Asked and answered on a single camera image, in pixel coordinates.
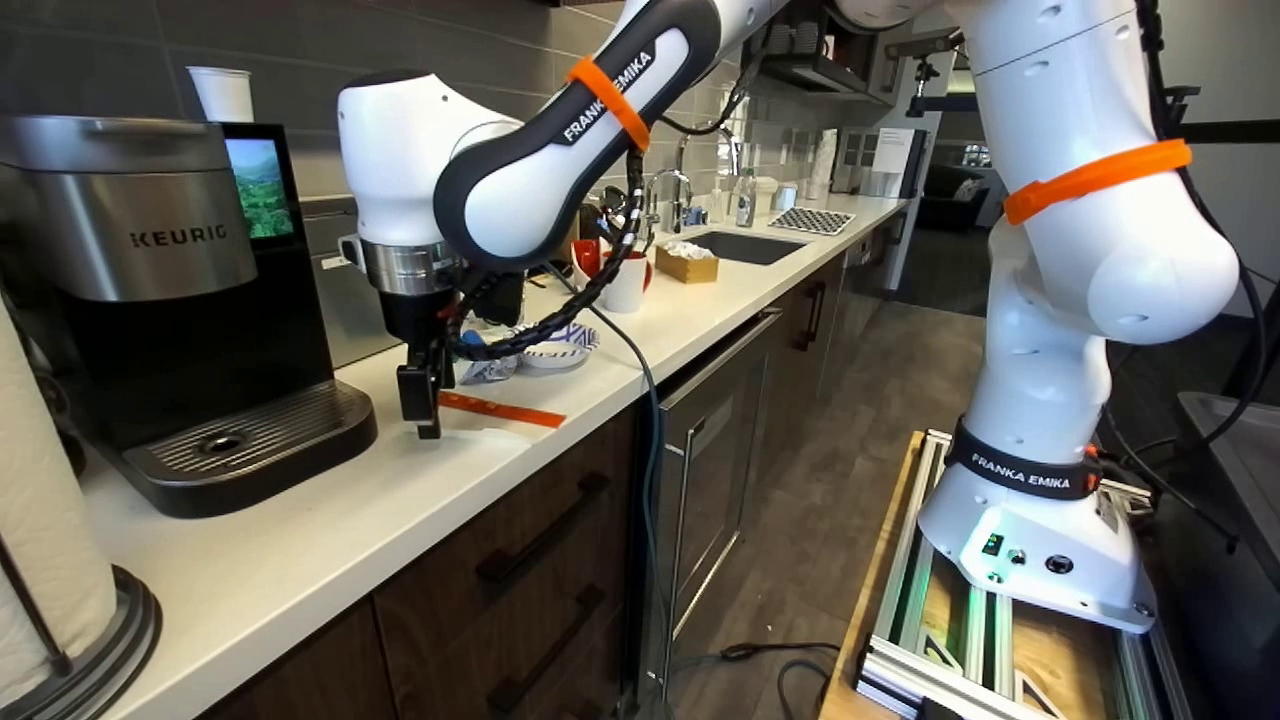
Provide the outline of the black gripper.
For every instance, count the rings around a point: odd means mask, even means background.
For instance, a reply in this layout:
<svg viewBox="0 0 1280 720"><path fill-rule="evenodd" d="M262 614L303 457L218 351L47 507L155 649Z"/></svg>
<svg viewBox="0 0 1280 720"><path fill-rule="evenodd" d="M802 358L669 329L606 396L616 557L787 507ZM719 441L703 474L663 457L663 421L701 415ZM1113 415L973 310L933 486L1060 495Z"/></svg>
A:
<svg viewBox="0 0 1280 720"><path fill-rule="evenodd" d="M441 441L441 392L450 387L458 300L450 291L384 291L378 310L384 329L409 348L403 365L397 365L401 415L419 426L419 441Z"/></svg>

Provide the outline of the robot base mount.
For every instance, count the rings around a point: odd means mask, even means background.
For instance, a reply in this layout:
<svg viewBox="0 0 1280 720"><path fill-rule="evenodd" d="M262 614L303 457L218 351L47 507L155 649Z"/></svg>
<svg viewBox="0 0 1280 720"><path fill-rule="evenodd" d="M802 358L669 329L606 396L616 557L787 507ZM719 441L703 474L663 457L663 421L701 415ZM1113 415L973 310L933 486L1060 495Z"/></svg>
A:
<svg viewBox="0 0 1280 720"><path fill-rule="evenodd" d="M985 593L1143 636L1156 593L1122 510L1098 490L1055 498L1022 480L1020 458L957 426L915 527Z"/></svg>

